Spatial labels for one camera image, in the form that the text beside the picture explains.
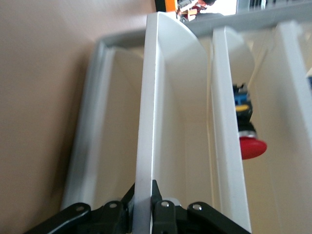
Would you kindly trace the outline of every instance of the silver bolt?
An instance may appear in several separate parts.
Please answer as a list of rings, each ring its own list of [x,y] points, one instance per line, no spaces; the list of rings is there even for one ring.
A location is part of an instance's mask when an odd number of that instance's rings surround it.
[[[109,205],[109,208],[115,208],[115,207],[117,207],[116,203],[112,203],[112,204]]]
[[[169,202],[168,202],[168,201],[163,201],[163,202],[161,203],[161,206],[162,206],[162,207],[169,207]]]
[[[194,210],[197,210],[197,211],[201,211],[202,207],[201,207],[201,205],[194,204],[194,205],[193,205],[193,209],[194,209]]]
[[[83,206],[78,206],[77,208],[76,208],[76,211],[83,211],[84,210],[84,207]]]

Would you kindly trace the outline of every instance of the red object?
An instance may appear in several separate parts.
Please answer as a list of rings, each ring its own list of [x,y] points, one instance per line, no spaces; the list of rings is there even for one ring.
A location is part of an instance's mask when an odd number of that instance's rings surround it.
[[[253,137],[240,137],[239,142],[243,160],[258,157],[267,150],[267,144],[264,141]]]

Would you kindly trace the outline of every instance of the bright white light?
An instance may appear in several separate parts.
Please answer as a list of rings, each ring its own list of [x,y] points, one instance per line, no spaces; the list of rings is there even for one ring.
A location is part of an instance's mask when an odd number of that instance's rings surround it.
[[[234,15],[236,13],[236,0],[216,0],[212,6],[208,6],[205,13],[221,13],[224,16]]]

